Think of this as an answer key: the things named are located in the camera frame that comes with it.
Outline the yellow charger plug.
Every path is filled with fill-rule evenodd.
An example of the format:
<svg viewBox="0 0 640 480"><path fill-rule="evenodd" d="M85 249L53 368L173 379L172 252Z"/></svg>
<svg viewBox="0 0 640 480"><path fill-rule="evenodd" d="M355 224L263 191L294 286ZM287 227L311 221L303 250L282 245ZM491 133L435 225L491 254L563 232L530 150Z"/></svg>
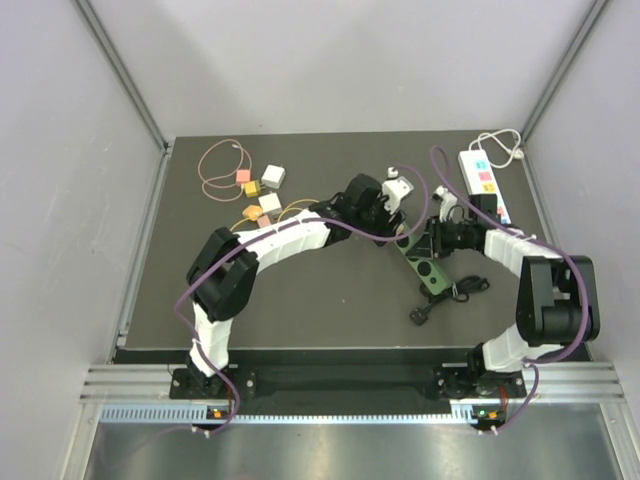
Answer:
<svg viewBox="0 0 640 480"><path fill-rule="evenodd" d="M243 192L247 198L258 197L264 191L264 185L257 180L243 184Z"/></svg>

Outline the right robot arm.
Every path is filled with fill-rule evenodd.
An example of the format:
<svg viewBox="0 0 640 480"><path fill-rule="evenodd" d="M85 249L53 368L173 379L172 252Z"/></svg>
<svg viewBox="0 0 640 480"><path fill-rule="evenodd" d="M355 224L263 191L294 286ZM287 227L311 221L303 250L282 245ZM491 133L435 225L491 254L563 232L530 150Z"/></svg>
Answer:
<svg viewBox="0 0 640 480"><path fill-rule="evenodd" d="M457 250L479 252L519 281L513 325L471 349L464 367L437 368L437 386L451 399L523 395L523 361L549 358L599 335L593 263L585 256L565 259L509 224L495 228L500 215L494 194L470 196L472 207L460 220L453 218L459 204L448 189L438 187L433 198L439 212L428 219L424 233L398 243L428 301L410 313L415 325L423 325L436 305L447 300L463 303L471 294L489 288L484 277L470 275L454 281L444 272L440 260Z"/></svg>

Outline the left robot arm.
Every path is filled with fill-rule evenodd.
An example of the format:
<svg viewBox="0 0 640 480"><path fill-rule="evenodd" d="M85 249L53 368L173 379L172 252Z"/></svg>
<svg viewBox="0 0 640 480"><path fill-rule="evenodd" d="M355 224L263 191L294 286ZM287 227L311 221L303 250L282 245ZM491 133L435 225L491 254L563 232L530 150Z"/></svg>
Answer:
<svg viewBox="0 0 640 480"><path fill-rule="evenodd" d="M359 174L345 191L281 223L240 233L215 230L186 275L195 332L187 363L190 387L209 397L226 387L232 322L248 304L258 274L357 231L379 245L393 241L406 218L401 204L412 191L403 176L379 182Z"/></svg>

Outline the white power strip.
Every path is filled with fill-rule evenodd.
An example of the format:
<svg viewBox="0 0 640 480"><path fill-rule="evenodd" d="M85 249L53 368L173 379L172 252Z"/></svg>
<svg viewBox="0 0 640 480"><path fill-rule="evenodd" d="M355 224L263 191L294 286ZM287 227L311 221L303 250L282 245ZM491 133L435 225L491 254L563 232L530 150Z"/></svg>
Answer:
<svg viewBox="0 0 640 480"><path fill-rule="evenodd" d="M464 178L467 191L471 195L495 194L497 196L497 213L502 224L510 224L504 199L487 153L482 150L464 150L458 154L458 163Z"/></svg>

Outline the white square charger plug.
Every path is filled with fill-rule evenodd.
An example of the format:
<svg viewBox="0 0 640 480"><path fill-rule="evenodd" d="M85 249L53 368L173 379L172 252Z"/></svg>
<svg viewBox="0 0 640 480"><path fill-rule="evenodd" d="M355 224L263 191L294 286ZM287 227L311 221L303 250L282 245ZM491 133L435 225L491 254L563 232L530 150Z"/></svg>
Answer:
<svg viewBox="0 0 640 480"><path fill-rule="evenodd" d="M258 198L259 206L264 215L279 215L282 212L282 204L277 193L269 193Z"/></svg>

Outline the brown pink small charger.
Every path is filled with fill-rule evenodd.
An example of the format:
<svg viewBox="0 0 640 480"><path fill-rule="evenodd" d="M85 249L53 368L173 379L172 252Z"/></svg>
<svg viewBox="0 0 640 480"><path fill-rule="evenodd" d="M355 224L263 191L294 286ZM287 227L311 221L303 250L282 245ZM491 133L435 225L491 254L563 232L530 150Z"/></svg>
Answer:
<svg viewBox="0 0 640 480"><path fill-rule="evenodd" d="M268 215L262 215L257 219L257 225L259 228L268 227L272 224L271 219Z"/></svg>

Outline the orange small charger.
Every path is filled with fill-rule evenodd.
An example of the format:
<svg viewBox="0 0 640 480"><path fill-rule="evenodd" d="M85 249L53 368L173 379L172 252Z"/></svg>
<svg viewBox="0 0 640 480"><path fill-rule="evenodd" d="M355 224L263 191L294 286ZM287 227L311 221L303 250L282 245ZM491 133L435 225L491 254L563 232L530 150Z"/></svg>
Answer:
<svg viewBox="0 0 640 480"><path fill-rule="evenodd" d="M259 205L249 205L243 210L242 215L249 221L257 221L263 215L263 209Z"/></svg>

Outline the pink charger plug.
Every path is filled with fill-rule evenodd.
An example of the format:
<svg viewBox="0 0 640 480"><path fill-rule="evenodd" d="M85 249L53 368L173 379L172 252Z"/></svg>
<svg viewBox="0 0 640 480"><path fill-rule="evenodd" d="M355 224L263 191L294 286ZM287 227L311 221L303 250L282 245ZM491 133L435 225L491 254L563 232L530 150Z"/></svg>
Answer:
<svg viewBox="0 0 640 480"><path fill-rule="evenodd" d="M236 171L236 184L243 185L251 181L251 170L250 169L239 169Z"/></svg>

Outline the green power strip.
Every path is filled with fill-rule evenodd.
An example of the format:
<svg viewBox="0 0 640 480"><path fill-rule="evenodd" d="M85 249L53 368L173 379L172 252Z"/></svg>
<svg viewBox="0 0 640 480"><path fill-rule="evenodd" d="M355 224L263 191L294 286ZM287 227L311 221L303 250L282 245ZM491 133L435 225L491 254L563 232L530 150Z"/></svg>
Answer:
<svg viewBox="0 0 640 480"><path fill-rule="evenodd" d="M450 290L453 286L453 280L436 261L435 257L433 260L428 260L410 258L407 256L409 248L422 236L423 233L424 231L416 230L407 238L398 240L395 245L414 272L418 275L421 281L421 293L431 299L437 295L445 293L447 290Z"/></svg>

